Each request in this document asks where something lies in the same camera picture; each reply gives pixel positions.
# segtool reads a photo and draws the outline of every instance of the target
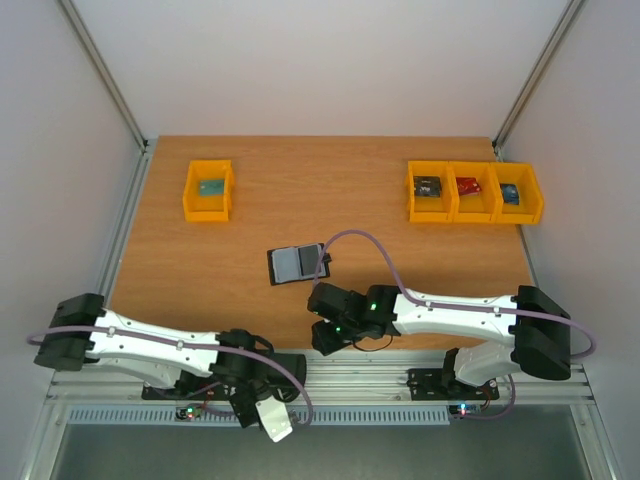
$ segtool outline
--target blue object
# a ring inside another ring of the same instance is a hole
[[[509,205],[520,205],[518,187],[513,183],[501,183],[500,190],[502,190],[502,199],[504,200],[504,203]]]
[[[224,179],[201,180],[198,193],[201,197],[224,195]]]

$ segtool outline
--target aluminum frame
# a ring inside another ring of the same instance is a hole
[[[105,295],[108,305],[146,182],[155,143],[150,145],[144,138],[73,0],[56,0],[56,2],[68,19],[72,30],[96,68],[142,152],[132,175],[111,247],[100,274],[98,291]],[[585,3],[586,0],[570,0],[554,27],[531,74],[496,136],[494,145],[499,160],[502,146]],[[522,230],[520,230],[520,236],[531,277],[535,281],[535,271],[531,266]],[[446,404],[446,402],[411,402],[408,388],[403,385],[402,381],[403,374],[408,368],[437,368],[441,366],[443,352],[390,351],[366,354],[339,352],[331,358],[320,357],[314,351],[305,351],[304,353],[309,358],[308,390],[314,398],[315,404],[360,406]],[[571,405],[572,416],[593,478],[615,480],[621,478],[615,455],[582,366],[574,366],[571,380],[563,383],[541,381],[524,374],[514,375],[514,378],[518,404]],[[504,404],[508,400],[507,382],[499,380],[499,387],[502,398],[495,403]],[[74,405],[97,405],[108,402],[112,405],[140,405],[144,403],[145,405],[161,404],[166,406],[166,402],[143,402],[140,399],[141,388],[140,381],[123,375],[98,372],[56,373],[40,413],[31,450],[20,478],[23,480],[50,478]]]
[[[93,41],[93,38],[91,37],[87,26],[82,20],[82,16],[76,8],[75,3],[73,2],[73,0],[56,0],[56,2],[60,7],[63,15],[69,22],[71,30],[73,30],[73,33],[76,35],[76,38],[80,42],[80,45],[87,54],[89,61],[96,69],[96,72],[98,73],[98,76],[100,77],[100,80],[102,81],[104,87],[107,89],[107,92],[109,92],[109,95],[116,104],[116,107],[122,115],[122,118],[129,127],[133,138],[138,144],[138,147],[140,147],[140,151],[144,151],[145,147],[147,146],[147,140],[144,138],[142,130],[140,130],[138,122],[136,122],[135,117],[131,113],[129,106],[127,105],[127,102],[122,95],[122,92],[120,92],[118,84],[113,79],[113,76],[111,76],[111,72],[109,71],[109,68],[107,67],[104,59],[102,58],[98,47]]]
[[[507,118],[504,120],[500,130],[498,130],[495,140],[493,141],[494,148],[499,156],[501,155],[501,150],[507,142],[509,135],[511,135],[518,119],[527,107],[529,100],[533,97],[536,88],[551,65],[555,54],[558,52],[586,3],[587,0],[569,0],[560,14],[558,22],[553,27],[549,39],[542,48],[542,52],[540,52],[540,55],[536,59],[531,73],[522,86],[520,93],[518,93],[516,101],[513,103],[511,110],[507,114]]]

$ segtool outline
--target green object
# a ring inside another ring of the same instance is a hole
[[[213,195],[224,195],[224,179],[200,180],[199,191],[201,197],[211,197]]]

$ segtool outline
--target red object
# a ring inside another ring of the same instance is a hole
[[[473,195],[482,191],[478,181],[474,177],[457,177],[458,195]]]

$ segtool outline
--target small package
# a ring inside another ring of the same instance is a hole
[[[224,195],[224,179],[201,180],[198,194],[201,197],[211,197],[213,195]]]
[[[502,199],[504,200],[504,203],[509,205],[520,205],[518,187],[513,183],[501,183],[500,190],[502,190]]]
[[[456,185],[458,186],[458,195],[475,195],[482,191],[480,184],[475,177],[456,177]]]
[[[440,197],[442,184],[440,177],[413,177],[416,197]]]

